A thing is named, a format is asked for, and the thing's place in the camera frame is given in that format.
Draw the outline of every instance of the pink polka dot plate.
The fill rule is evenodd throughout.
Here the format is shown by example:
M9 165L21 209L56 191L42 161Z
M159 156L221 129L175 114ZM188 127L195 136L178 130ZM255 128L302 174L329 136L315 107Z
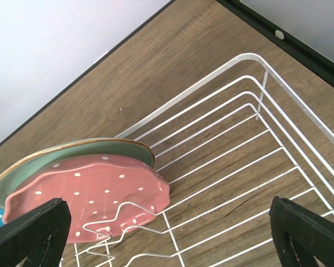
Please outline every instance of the pink polka dot plate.
M6 198L4 223L8 223L37 206L61 197L67 201L72 223L68 243L93 242L119 236L129 226L145 225L153 214L131 205L131 201L158 213L170 202L169 185L151 167L126 156L95 154L71 157L51 163L25 179ZM83 229L83 225L101 234Z

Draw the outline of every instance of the white wall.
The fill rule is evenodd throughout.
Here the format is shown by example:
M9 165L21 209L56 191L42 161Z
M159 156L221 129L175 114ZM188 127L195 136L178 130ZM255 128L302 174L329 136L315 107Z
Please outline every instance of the white wall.
M0 0L0 142L169 0Z
M241 0L334 62L334 0Z

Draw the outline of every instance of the black strip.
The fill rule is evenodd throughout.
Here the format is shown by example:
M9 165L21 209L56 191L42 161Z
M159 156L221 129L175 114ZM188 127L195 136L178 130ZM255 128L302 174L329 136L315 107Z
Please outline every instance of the black strip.
M240 1L217 1L334 87L334 62L294 38L291 34L265 19L245 4L240 3ZM283 40L275 36L275 30L283 32Z
M30 117L24 124L22 124L19 128L17 128L14 132L12 132L8 137L6 137L1 143L2 146L7 140L9 140L12 136L14 136L19 130L24 128L30 121L32 121L36 116L38 116L42 111L49 107L53 102L55 102L58 98L60 98L65 92L67 92L72 86L74 86L78 81L80 81L84 76L86 76L89 72L91 72L96 66L98 66L103 60L105 60L109 55L114 53L120 46L122 46L126 41L128 41L132 36L137 34L143 27L145 27L148 23L150 23L155 17L157 17L162 11L168 8L175 0L170 0L163 8L158 10L152 17L150 17L147 21L145 21L140 27L134 30L131 34L129 34L125 39L123 39L120 43L118 43L112 50L110 50L107 54L105 54L101 59L99 59L94 65L92 65L88 70L86 70L81 76L75 79L70 85L68 85L63 91L61 91L57 96L55 96L50 102L45 104L39 111L37 111L32 117Z

